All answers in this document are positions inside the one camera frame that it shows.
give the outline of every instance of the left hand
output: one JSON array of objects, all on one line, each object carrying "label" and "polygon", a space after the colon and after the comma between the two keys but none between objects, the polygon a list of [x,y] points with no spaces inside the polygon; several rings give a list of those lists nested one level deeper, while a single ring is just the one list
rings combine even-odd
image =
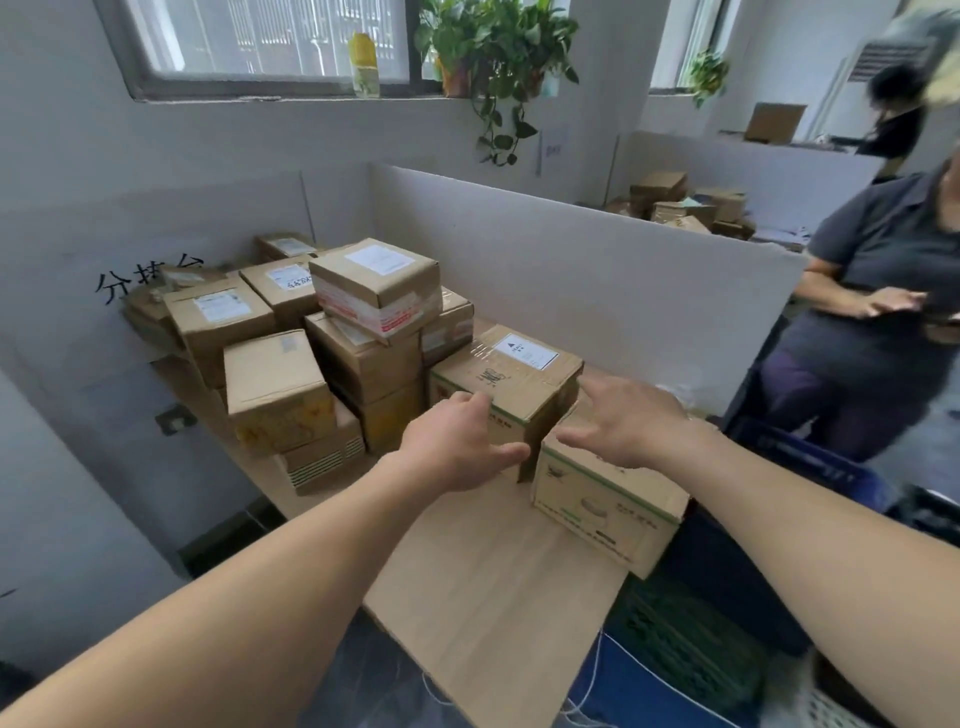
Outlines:
[{"label": "left hand", "polygon": [[926,338],[936,344],[946,344],[947,346],[960,346],[960,313],[955,313],[949,318],[956,324],[924,324],[924,335]]},{"label": "left hand", "polygon": [[526,443],[492,445],[487,433],[491,399],[456,392],[407,425],[398,454],[423,467],[447,491],[477,488],[530,457]]}]

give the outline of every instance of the potted plant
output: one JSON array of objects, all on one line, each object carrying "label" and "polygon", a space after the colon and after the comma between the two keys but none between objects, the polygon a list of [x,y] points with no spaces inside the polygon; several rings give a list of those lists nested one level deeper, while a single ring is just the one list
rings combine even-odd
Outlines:
[{"label": "potted plant", "polygon": [[421,0],[420,26],[414,45],[426,57],[436,54],[444,79],[444,96],[468,99],[477,40],[476,11],[480,0]]},{"label": "potted plant", "polygon": [[727,90],[728,73],[730,64],[719,53],[704,51],[693,59],[690,64],[690,88],[697,109],[711,96],[718,93],[723,95]]},{"label": "potted plant", "polygon": [[[524,7],[520,0],[483,0],[477,8],[477,50],[474,72],[484,83],[475,85],[473,108],[484,122],[478,144],[483,161],[498,167],[516,164],[521,139],[538,131],[526,117],[526,103],[540,95],[547,74],[563,74],[580,83],[569,52],[578,24],[555,8],[553,0]],[[510,125],[499,102],[514,100]]]}]

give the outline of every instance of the window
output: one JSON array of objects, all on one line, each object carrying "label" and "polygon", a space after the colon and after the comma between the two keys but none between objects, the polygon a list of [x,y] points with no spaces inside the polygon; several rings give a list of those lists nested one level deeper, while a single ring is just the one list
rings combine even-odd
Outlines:
[{"label": "window", "polygon": [[689,67],[697,54],[715,49],[728,0],[671,0],[650,86],[659,91],[689,87]]},{"label": "window", "polygon": [[137,100],[352,96],[356,32],[376,47],[381,95],[440,90],[423,79],[411,38],[418,0],[96,2]]}]

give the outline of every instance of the wall outlet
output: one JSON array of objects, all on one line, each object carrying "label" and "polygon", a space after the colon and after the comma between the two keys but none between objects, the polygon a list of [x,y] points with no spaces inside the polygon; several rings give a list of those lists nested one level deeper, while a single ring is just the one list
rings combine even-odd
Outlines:
[{"label": "wall outlet", "polygon": [[194,417],[193,412],[182,404],[176,404],[170,409],[160,412],[154,419],[160,425],[160,432],[167,437],[176,435],[182,429],[187,429],[197,423],[197,418]]}]

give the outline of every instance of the wooden table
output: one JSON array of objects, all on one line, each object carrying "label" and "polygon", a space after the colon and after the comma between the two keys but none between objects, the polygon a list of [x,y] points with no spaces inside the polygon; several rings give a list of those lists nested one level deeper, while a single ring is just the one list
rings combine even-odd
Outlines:
[{"label": "wooden table", "polygon": [[[189,365],[154,367],[288,519],[337,492],[297,496],[272,459],[247,455]],[[535,510],[528,484],[497,478],[431,506],[364,604],[477,728],[547,728],[626,574]]]}]

